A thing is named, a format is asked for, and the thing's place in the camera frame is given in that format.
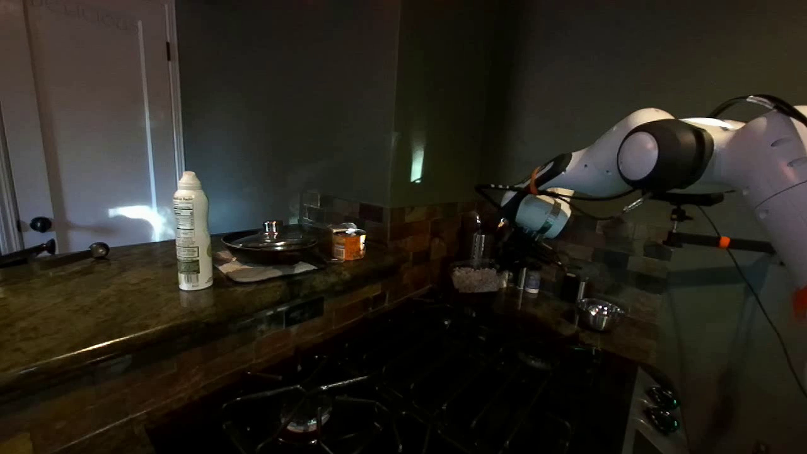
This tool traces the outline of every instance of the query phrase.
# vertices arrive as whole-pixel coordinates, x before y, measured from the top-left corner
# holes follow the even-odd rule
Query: stove
[[[638,366],[428,294],[153,427],[156,452],[622,452]]]

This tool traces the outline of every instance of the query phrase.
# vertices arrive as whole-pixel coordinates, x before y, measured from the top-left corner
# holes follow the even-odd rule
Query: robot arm
[[[795,274],[799,288],[795,301],[807,311],[805,113],[779,100],[773,110],[738,124],[715,117],[674,119],[659,108],[641,108],[590,146],[542,165],[518,192],[505,195],[501,209],[528,235],[552,239],[573,216],[567,197],[610,200],[636,190],[738,192]]]

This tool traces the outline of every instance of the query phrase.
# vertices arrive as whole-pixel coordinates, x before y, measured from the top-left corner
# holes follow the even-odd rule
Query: white bottle
[[[184,171],[174,192],[179,291],[211,284],[206,197],[195,171]]]

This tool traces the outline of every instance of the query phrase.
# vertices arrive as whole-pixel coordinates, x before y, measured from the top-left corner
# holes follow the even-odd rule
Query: kitchen counter
[[[281,303],[383,279],[397,264],[390,254],[369,254],[254,284],[218,274],[211,288],[181,293],[174,242],[156,242],[113,248],[108,260],[0,271],[0,404],[121,354],[205,339]]]

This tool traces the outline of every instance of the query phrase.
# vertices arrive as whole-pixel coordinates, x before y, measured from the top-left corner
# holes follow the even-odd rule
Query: granite countertop
[[[108,260],[0,271],[0,400],[126,350],[233,323],[281,303],[349,291],[397,268],[393,254],[253,284],[218,274],[176,288],[174,242],[113,248]]]

